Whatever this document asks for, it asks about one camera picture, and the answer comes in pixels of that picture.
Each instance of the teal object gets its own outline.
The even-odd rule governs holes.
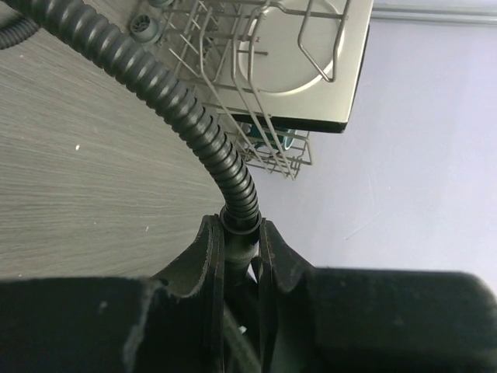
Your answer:
[[[264,132],[266,133],[267,138],[270,141],[272,141],[273,135],[269,131],[269,128],[264,128],[264,129],[265,129]],[[295,134],[296,133],[295,130],[289,130],[288,128],[274,127],[274,129],[276,131],[279,131],[279,132],[286,132],[287,134]],[[251,138],[260,138],[262,140],[261,132],[259,131],[257,126],[255,126],[254,124],[250,126],[250,131],[247,133],[247,135]],[[285,136],[282,134],[278,134],[277,137],[278,137],[278,141],[280,142],[283,150],[290,149],[290,147],[292,146],[292,144],[294,143],[294,140],[295,140],[295,138],[293,138],[291,136]],[[264,141],[255,143],[256,148],[260,148],[261,146],[264,146],[264,145],[266,145],[266,143]],[[271,146],[273,147],[273,149],[278,150],[278,147],[276,146],[276,144],[271,144]]]

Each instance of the rack handle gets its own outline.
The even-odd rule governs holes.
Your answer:
[[[338,33],[336,34],[335,43],[333,45],[332,76],[328,76],[328,74],[326,74],[326,72],[323,71],[321,67],[319,67],[318,62],[316,62],[316,60],[311,56],[308,50],[305,49],[304,42],[302,41],[302,38],[304,36],[304,31],[308,25],[308,20],[311,17],[311,10],[314,4],[314,0],[309,0],[308,7],[305,11],[304,20],[302,21],[301,30],[298,33],[297,44],[299,49],[302,51],[304,56],[312,63],[312,65],[319,72],[321,77],[328,83],[333,83],[336,80],[336,70],[337,70],[336,65],[338,64],[338,59],[339,59],[339,47],[340,47],[340,42],[342,40],[343,29],[345,28],[345,21],[349,18],[350,2],[351,0],[347,0],[345,3],[343,14],[340,17],[339,30]]]

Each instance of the gray wood-grain surface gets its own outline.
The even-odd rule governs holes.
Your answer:
[[[136,2],[92,4],[124,27]],[[221,206],[169,126],[82,56],[43,30],[0,52],[1,277],[153,274]]]

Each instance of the dish rack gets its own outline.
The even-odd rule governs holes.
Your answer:
[[[272,53],[258,49],[258,30],[265,20],[267,9],[278,8],[289,17],[302,18],[295,42],[321,78],[326,82],[334,81],[336,64],[332,65],[331,75],[328,75],[330,71],[323,70],[308,53],[302,36],[309,19],[337,19],[340,22],[339,32],[333,47],[336,61],[343,20],[347,17],[350,0],[346,2],[343,14],[313,12],[314,1],[308,0],[306,10],[296,10],[273,1],[148,0],[139,5],[139,16],[131,22],[130,30],[133,32],[146,27],[144,17],[149,17],[149,22],[155,22],[157,36],[152,38],[153,44],[146,48],[203,100],[204,106],[217,117],[247,165],[265,169],[268,173],[280,173],[294,180],[302,165],[312,165],[310,132],[273,125],[272,115],[265,108],[259,88],[253,82],[252,71],[255,56]],[[241,55],[248,55],[248,71],[240,71],[238,59]],[[224,68],[231,69],[230,84],[220,83]],[[248,85],[239,82],[238,76],[242,72],[245,72]],[[245,107],[227,106],[221,97],[221,90],[240,95]],[[252,122],[240,123],[234,118],[236,114],[249,115]]]

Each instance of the corrugated hose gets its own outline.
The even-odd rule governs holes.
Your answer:
[[[81,0],[5,0],[81,53],[172,126],[221,189],[233,229],[252,230],[259,204],[252,177],[213,117],[172,72]]]
[[[0,51],[21,44],[38,31],[39,27],[31,19],[15,16],[0,26]]]

